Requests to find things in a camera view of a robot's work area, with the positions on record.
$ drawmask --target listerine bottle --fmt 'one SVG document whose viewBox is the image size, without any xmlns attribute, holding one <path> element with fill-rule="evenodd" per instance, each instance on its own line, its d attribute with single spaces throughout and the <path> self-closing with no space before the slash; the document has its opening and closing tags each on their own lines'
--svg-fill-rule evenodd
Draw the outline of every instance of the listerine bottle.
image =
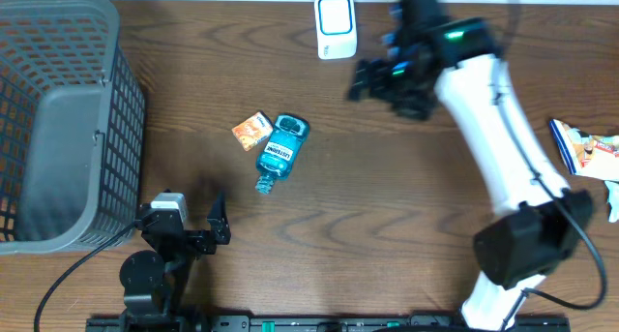
<svg viewBox="0 0 619 332">
<path fill-rule="evenodd" d="M 271 193 L 275 181 L 288 178 L 299 149 L 309 133 L 310 125 L 307 121 L 289 114 L 278 117 L 271 138 L 255 163 L 261 174 L 255 185 L 260 193 Z"/>
</svg>

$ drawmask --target green light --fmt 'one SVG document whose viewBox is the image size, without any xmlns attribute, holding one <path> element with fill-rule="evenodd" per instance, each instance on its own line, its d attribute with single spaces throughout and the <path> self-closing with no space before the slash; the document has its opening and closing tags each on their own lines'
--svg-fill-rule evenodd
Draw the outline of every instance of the green light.
<svg viewBox="0 0 619 332">
<path fill-rule="evenodd" d="M 447 37 L 448 40 L 453 41 L 453 40 L 460 40 L 462 39 L 462 37 L 464 36 L 464 32 L 463 31 L 454 31 L 454 32 L 450 32 L 450 33 L 446 33 L 445 37 Z"/>
</svg>

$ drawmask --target white rectangular device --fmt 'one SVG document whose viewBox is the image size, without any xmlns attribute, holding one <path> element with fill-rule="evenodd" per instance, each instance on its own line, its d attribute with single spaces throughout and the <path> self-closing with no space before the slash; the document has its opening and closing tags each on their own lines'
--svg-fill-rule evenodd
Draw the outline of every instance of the white rectangular device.
<svg viewBox="0 0 619 332">
<path fill-rule="evenodd" d="M 315 0 L 318 57 L 351 57 L 357 52 L 357 23 L 353 0 Z"/>
</svg>

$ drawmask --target basket bottom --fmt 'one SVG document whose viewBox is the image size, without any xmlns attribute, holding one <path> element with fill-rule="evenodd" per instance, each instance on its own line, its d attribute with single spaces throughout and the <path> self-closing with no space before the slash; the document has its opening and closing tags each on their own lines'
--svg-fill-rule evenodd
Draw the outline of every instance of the basket bottom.
<svg viewBox="0 0 619 332">
<path fill-rule="evenodd" d="M 15 240 L 52 239 L 82 215 L 102 91 L 98 85 L 62 86 L 39 104 L 17 207 Z"/>
</svg>

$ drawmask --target brown wooden surface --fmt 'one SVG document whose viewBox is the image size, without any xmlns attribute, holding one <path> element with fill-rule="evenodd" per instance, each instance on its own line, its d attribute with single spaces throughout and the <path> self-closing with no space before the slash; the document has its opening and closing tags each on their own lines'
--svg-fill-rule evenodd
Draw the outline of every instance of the brown wooden surface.
<svg viewBox="0 0 619 332">
<path fill-rule="evenodd" d="M 316 56 L 312 4 L 115 2 L 121 44 L 150 92 L 142 201 L 170 188 L 203 219 L 215 192 L 228 192 L 233 238 L 192 272 L 188 303 L 256 315 L 408 314 L 454 310 L 478 274 L 471 236 L 490 220 L 483 180 L 444 108 L 426 123 L 377 101 L 345 102 L 355 59 Z M 385 54 L 387 5 L 359 4 L 357 57 Z M 500 6 L 452 6 L 500 29 Z M 587 132 L 619 134 L 619 7 L 524 9 L 510 58 L 520 101 L 562 173 L 551 117 Z M 230 129 L 257 110 L 297 113 L 312 132 L 291 178 L 270 196 L 254 190 L 254 161 Z M 589 313 L 540 298 L 523 312 L 565 313 L 574 331 L 619 329 L 619 228 L 606 221 L 601 181 L 587 188 L 597 213 L 590 234 L 605 258 L 610 292 Z M 204 225 L 195 222 L 195 226 Z M 122 312 L 121 263 L 141 239 L 89 261 L 47 304 L 43 331 L 83 330 L 93 314 Z M 53 281 L 83 254 L 0 257 L 0 324 L 31 330 Z M 542 289 L 591 300 L 598 278 L 580 248 Z"/>
</svg>

